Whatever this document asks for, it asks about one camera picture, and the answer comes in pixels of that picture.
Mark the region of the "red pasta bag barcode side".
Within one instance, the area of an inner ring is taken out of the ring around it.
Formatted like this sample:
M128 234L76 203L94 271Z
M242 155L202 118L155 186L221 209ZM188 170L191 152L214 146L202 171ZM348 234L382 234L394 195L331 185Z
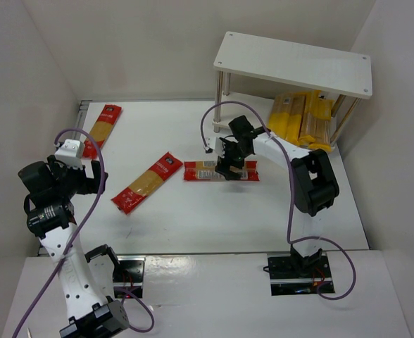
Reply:
M185 161L184 180L193 182L222 182L223 175L215 172L216 161ZM241 169L231 167L232 172L240 176L241 181L258 182L257 161L245 161Z

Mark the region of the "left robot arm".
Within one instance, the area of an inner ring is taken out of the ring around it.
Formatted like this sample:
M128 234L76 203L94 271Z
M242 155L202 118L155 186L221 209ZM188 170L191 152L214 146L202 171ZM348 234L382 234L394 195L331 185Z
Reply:
M27 228L37 237L56 265L52 277L62 286L68 325L61 337L114 337L127 330L123 305L114 298L113 271L119 262L113 250L102 245L84 253L78 237L71 199L76 194L101 196L107 174L92 161L88 178L80 159L62 161L55 155L32 163L18 176L28 190L24 200Z

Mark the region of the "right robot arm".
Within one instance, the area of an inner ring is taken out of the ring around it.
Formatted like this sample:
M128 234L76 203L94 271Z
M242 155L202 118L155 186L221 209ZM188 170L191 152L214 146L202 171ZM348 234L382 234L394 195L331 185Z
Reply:
M327 153L294 146L266 126L254 127L244 115L229 126L231 137L203 138L206 152L218 156L215 171L226 180L238 180L232 170L242 169L250 155L262 156L287 169L290 197L286 238L290 265L297 274L306 276L320 263L321 244L335 244L316 229L319 212L331 207L339 195Z

